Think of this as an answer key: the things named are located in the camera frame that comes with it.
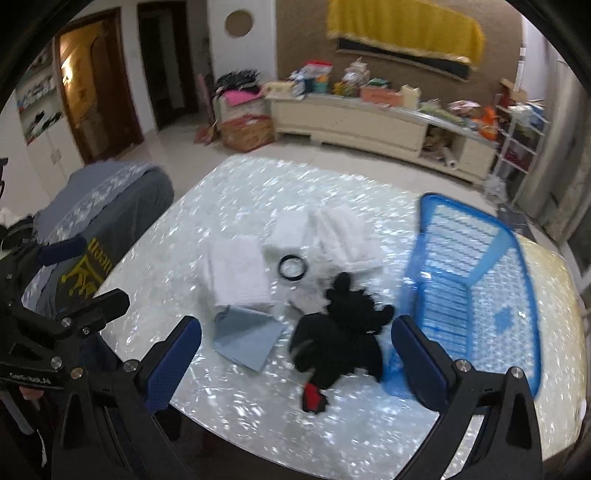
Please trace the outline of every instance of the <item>warm light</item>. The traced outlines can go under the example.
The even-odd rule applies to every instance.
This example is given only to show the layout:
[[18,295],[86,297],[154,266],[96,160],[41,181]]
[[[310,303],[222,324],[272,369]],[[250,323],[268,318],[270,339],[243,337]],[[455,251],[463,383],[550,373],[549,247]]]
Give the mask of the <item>warm light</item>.
[[71,56],[61,64],[61,81],[64,86],[69,85],[72,82],[73,72],[70,65],[70,58]]

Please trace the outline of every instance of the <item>yellow fabric with fringe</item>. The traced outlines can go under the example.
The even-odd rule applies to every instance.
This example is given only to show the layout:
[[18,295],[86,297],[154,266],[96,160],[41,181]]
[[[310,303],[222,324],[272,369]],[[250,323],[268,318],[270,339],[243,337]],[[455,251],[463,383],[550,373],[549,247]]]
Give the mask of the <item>yellow fabric with fringe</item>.
[[485,36],[476,20],[421,0],[330,0],[329,38],[417,57],[479,65]]

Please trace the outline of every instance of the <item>stuffed animal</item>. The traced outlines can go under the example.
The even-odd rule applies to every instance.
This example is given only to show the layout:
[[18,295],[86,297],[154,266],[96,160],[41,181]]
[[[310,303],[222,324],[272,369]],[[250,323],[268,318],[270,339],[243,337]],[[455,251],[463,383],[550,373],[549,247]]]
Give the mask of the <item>stuffed animal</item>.
[[304,315],[291,337],[290,354],[299,372],[313,370],[304,387],[302,409],[316,414],[329,404],[320,390],[330,388],[341,375],[365,369],[376,381],[382,378],[382,352],[375,335],[394,316],[394,307],[375,310],[364,290],[350,291],[351,277],[339,274],[326,291],[327,314]]

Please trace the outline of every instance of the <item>folded white towel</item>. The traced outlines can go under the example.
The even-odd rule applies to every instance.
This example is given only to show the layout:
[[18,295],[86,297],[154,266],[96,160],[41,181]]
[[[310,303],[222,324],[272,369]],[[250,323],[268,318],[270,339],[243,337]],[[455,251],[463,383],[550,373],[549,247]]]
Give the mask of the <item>folded white towel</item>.
[[316,227],[325,256],[343,271],[358,273],[382,265],[382,251],[373,229],[346,206],[318,210]]
[[272,305],[259,239],[253,235],[210,241],[209,278],[216,307],[261,309]]
[[307,238],[310,225],[308,212],[280,213],[273,231],[267,239],[267,247],[283,255],[299,255]]

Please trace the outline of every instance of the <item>silver bolt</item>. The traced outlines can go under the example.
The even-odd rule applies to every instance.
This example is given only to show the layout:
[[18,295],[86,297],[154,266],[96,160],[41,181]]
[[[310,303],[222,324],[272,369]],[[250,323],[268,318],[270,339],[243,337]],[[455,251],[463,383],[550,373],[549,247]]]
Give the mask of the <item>silver bolt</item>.
[[84,374],[84,369],[82,367],[73,368],[70,372],[70,376],[74,380],[78,380]]
[[468,360],[456,360],[456,367],[460,372],[469,372],[472,370],[472,365]]
[[139,367],[139,362],[137,360],[127,360],[123,364],[123,371],[127,373],[135,372]]
[[511,367],[511,375],[515,378],[523,378],[523,370],[519,367]]
[[58,356],[55,356],[51,359],[51,367],[54,370],[59,370],[61,368],[61,366],[63,365],[63,362],[61,361],[61,358]]

